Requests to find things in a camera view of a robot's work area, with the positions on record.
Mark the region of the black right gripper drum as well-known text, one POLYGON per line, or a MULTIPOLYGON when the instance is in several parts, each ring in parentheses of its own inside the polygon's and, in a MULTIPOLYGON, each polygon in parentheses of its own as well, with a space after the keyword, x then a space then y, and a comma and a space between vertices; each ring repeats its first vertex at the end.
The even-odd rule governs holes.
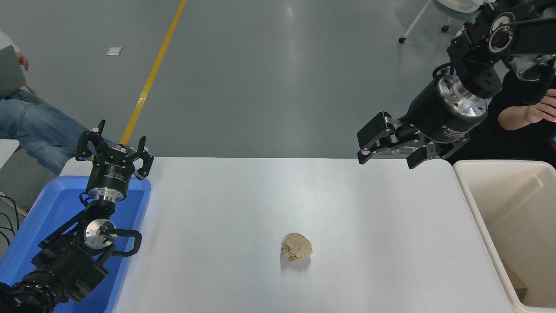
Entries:
POLYGON ((433 80, 399 119, 439 143, 452 143, 475 127, 475 96, 459 80, 433 80))

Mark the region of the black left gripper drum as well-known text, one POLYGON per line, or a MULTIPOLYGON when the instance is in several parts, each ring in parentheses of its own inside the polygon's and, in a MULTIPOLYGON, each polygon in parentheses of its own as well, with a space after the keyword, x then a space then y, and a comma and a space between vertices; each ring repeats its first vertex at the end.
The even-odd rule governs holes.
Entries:
POLYGON ((106 190, 117 195, 126 195, 131 176, 135 171, 133 160, 127 159, 135 151, 113 148, 95 148, 92 170, 86 186, 86 194, 99 195, 106 190))

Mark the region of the person's hand beside bin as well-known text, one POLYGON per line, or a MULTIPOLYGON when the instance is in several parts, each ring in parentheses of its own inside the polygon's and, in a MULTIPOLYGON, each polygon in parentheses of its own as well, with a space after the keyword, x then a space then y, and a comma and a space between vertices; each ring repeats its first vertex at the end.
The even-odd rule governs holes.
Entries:
POLYGON ((534 105, 526 107, 526 122, 538 123, 542 120, 556 122, 556 90, 548 89, 544 97, 534 105))

